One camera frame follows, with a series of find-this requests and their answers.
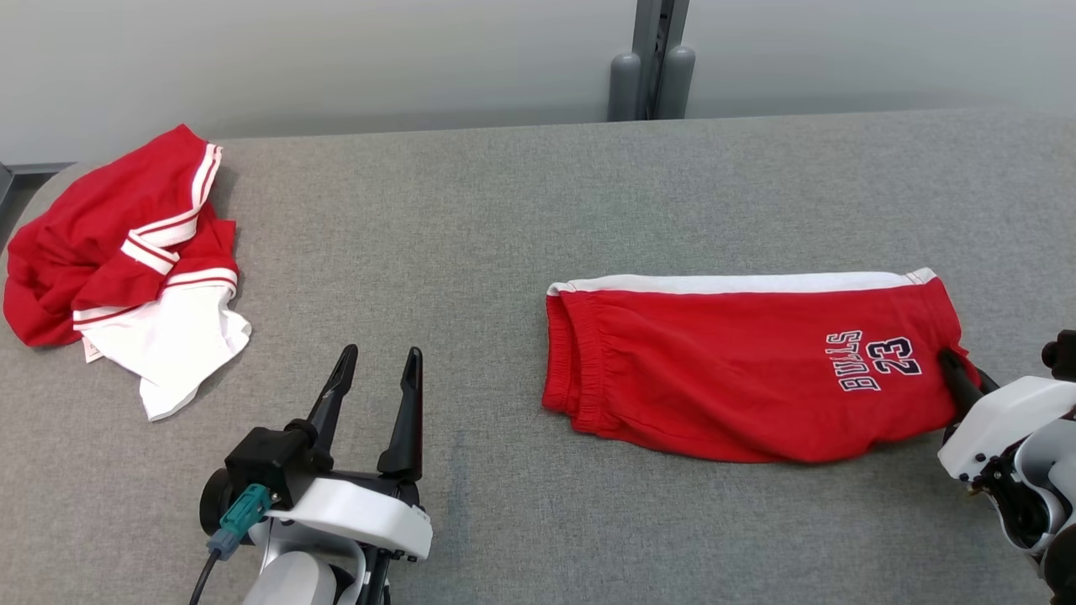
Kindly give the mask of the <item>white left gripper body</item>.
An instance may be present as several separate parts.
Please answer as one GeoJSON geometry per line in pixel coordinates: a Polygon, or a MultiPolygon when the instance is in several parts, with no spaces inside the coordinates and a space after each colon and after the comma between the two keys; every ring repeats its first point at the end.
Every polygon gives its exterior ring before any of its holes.
{"type": "Polygon", "coordinates": [[[291,508],[291,520],[376,546],[395,558],[426,560],[430,516],[420,506],[415,479],[373,472],[328,472],[313,479],[291,508]]]}

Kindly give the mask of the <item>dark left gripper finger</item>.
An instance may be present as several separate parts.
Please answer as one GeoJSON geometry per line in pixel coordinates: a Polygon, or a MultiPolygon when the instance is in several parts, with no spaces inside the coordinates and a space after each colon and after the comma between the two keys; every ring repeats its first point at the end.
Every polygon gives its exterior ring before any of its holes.
{"type": "Polygon", "coordinates": [[[357,344],[346,344],[308,416],[312,428],[318,434],[313,440],[313,448],[323,456],[331,458],[341,405],[352,386],[357,358],[357,344]]]}
{"type": "Polygon", "coordinates": [[[417,482],[423,475],[423,354],[409,349],[400,380],[401,400],[388,447],[377,461],[382,477],[417,482]]]}

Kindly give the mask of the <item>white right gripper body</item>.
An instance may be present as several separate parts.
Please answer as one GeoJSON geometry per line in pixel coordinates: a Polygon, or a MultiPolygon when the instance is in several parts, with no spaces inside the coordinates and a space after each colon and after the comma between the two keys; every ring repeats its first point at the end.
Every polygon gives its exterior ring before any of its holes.
{"type": "Polygon", "coordinates": [[[969,482],[992,458],[1045,428],[1073,409],[1075,384],[1023,376],[973,404],[938,452],[950,477],[969,482]]]}

